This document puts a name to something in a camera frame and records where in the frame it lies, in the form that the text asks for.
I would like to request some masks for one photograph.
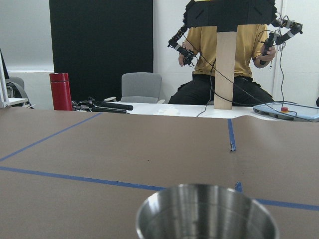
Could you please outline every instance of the mustard t-shirt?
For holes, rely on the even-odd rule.
[[[187,40],[194,46],[194,53],[201,52],[202,56],[213,64],[216,59],[217,27],[192,27]],[[252,76],[249,67],[250,60],[261,54],[260,49],[267,38],[267,25],[239,25],[236,39],[236,57],[234,76]],[[210,74],[211,65],[200,56],[193,74]]]

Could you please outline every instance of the red thermos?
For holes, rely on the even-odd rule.
[[[68,73],[50,74],[53,107],[57,111],[71,111],[71,94]]]

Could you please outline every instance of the black pants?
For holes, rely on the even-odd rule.
[[[212,77],[212,84],[214,89],[215,77]],[[233,106],[253,106],[274,101],[272,96],[263,90],[259,84],[253,82],[251,77],[235,77],[234,84],[253,97],[234,85]],[[179,87],[175,95],[170,98],[169,104],[205,105],[209,101],[210,88],[210,78],[208,75],[194,74],[192,81]],[[211,100],[214,100],[214,93],[212,92],[211,94]]]

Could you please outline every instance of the silver metal container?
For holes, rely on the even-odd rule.
[[[139,208],[140,239],[279,239],[269,212],[242,193],[181,184],[158,191]]]

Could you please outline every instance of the gray chair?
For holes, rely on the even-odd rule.
[[[160,100],[161,75],[151,72],[126,73],[122,76],[122,98],[124,103],[163,103]],[[116,101],[110,97],[104,101]]]

